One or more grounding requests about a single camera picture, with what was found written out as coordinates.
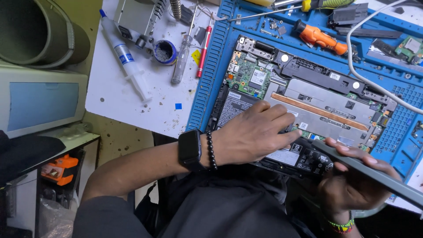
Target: plastic bag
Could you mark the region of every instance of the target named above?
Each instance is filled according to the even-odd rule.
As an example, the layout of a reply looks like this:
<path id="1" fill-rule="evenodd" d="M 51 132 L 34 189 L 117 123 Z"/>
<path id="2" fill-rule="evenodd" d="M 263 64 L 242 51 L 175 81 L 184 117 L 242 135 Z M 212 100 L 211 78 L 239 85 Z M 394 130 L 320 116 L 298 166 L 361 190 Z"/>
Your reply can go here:
<path id="1" fill-rule="evenodd" d="M 40 199 L 39 235 L 41 238 L 71 238 L 76 213 L 58 202 Z"/>

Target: orange object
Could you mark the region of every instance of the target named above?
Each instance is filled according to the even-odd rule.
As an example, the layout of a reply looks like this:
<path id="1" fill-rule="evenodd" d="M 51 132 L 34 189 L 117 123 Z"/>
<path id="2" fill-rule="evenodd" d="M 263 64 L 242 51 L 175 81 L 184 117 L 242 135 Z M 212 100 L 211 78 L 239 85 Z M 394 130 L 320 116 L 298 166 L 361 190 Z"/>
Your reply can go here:
<path id="1" fill-rule="evenodd" d="M 78 159 L 65 155 L 54 163 L 48 163 L 41 168 L 41 176 L 57 185 L 63 186 L 72 181 L 77 173 Z"/>
<path id="2" fill-rule="evenodd" d="M 320 31 L 319 28 L 307 25 L 301 20 L 295 22 L 293 30 L 298 31 L 300 37 L 305 39 L 309 43 L 317 43 L 322 47 L 335 51 L 338 55 L 344 55 L 347 53 L 348 46 L 337 42 L 329 35 Z"/>

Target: red screwdriver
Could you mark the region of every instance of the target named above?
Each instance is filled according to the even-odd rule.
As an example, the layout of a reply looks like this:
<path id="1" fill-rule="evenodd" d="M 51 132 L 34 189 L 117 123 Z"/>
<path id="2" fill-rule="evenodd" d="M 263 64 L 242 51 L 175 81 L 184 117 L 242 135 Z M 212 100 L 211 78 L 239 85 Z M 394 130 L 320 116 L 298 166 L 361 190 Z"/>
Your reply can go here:
<path id="1" fill-rule="evenodd" d="M 204 37 L 204 45 L 203 45 L 203 48 L 201 49 L 201 58 L 200 58 L 200 62 L 198 63 L 197 77 L 201 77 L 201 74 L 203 73 L 204 61 L 206 59 L 206 53 L 207 53 L 207 47 L 209 46 L 210 35 L 212 33 L 212 20 L 213 20 L 213 13 L 211 13 L 210 24 L 206 28 L 206 35 Z"/>

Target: left hand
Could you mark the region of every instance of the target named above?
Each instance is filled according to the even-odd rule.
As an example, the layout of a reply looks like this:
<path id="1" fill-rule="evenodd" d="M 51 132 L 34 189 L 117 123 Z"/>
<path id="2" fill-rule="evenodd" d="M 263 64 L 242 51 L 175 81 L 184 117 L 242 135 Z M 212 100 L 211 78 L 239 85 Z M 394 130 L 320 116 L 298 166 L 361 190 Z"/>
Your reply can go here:
<path id="1" fill-rule="evenodd" d="M 358 158 L 370 168 L 380 170 L 395 179 L 401 180 L 395 169 L 385 161 L 377 160 L 362 149 L 346 147 L 332 138 L 325 143 L 335 147 L 341 155 Z M 391 193 L 378 182 L 345 165 L 334 162 L 318 186 L 322 206 L 332 214 L 349 210 L 370 210 L 380 206 Z"/>

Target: black smartwatch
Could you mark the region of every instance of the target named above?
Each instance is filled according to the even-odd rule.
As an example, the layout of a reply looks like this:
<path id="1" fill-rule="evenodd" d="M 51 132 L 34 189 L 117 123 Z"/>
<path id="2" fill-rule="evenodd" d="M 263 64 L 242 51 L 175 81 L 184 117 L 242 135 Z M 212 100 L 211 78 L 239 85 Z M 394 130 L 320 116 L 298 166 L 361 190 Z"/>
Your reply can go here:
<path id="1" fill-rule="evenodd" d="M 201 158 L 201 130 L 193 129 L 179 135 L 178 159 L 181 165 L 196 172 L 207 169 L 200 163 Z"/>

